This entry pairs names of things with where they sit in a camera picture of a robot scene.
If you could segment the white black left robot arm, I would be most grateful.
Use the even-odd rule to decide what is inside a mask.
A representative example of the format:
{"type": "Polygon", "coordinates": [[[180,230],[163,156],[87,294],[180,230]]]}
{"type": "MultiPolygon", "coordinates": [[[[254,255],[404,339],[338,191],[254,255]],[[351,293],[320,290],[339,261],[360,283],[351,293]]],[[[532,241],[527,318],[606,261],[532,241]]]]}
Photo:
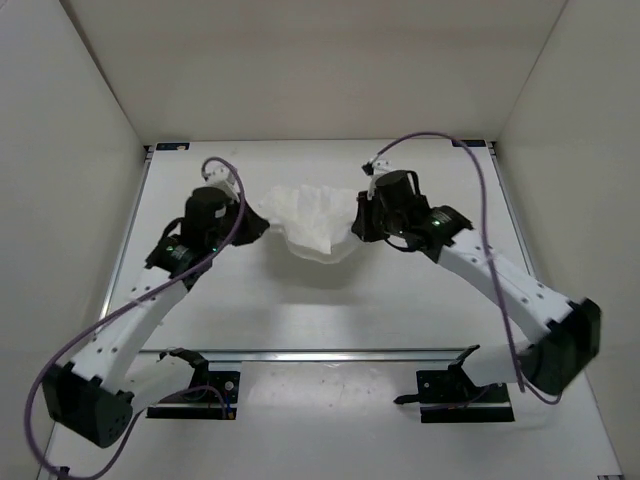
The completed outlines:
{"type": "Polygon", "coordinates": [[[98,322],[98,333],[65,364],[53,362],[39,382],[50,417],[100,447],[112,446],[142,410],[178,390],[197,398],[208,389],[204,357],[178,348],[161,354],[140,378],[127,372],[164,317],[229,246],[265,240],[264,264],[332,265],[360,245],[355,232],[369,191],[302,185],[269,191],[252,209],[239,185],[224,180],[195,189],[148,255],[128,304],[98,322]]]}

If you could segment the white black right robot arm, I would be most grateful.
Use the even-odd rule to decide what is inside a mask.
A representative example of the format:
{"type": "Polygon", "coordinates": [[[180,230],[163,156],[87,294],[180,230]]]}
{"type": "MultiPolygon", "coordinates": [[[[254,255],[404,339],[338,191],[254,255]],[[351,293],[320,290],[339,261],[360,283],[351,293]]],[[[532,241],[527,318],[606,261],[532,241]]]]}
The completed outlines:
{"type": "Polygon", "coordinates": [[[464,354],[450,367],[449,391],[467,401],[487,385],[522,380],[546,395],[560,395],[599,353],[600,307],[588,298],[573,301],[529,276],[457,210],[430,206],[416,179],[411,170],[374,176],[367,198],[376,233],[403,239],[408,251],[464,279],[504,309],[508,324],[526,339],[464,354]]]}

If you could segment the white pleated skirt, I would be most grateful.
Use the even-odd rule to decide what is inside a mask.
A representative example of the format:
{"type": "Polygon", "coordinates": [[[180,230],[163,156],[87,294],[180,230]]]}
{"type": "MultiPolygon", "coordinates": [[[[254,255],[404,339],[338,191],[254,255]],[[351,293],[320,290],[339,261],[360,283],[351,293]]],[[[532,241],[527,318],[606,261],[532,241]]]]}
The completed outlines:
{"type": "Polygon", "coordinates": [[[361,245],[351,232],[357,214],[357,192],[351,189],[278,185],[266,193],[257,211],[288,250],[305,260],[336,264],[361,245]]]}

